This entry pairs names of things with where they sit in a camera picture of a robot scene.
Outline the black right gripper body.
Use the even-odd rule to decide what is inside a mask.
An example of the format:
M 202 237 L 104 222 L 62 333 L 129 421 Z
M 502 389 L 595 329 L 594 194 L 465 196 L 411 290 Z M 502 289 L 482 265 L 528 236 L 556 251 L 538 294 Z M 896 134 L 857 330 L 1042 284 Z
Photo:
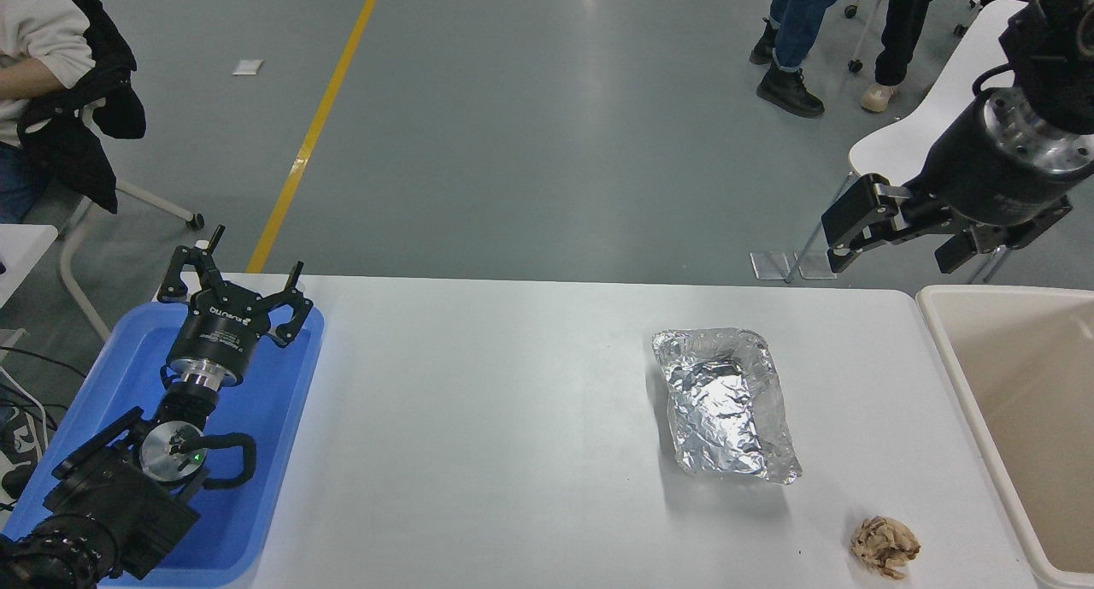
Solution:
M 1091 177 L 1091 139 L 999 145 L 988 102 L 973 102 L 927 153 L 919 199 L 981 224 L 1016 226 Z

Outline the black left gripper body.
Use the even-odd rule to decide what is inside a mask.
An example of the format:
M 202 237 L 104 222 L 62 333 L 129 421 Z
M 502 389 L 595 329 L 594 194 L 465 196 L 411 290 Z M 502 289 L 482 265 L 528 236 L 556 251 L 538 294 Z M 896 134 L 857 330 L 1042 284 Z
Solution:
M 229 372 L 249 370 L 258 340 L 269 331 L 271 309 L 265 297 L 235 284 L 197 292 L 168 349 L 168 367 L 181 372 L 184 363 L 205 361 Z

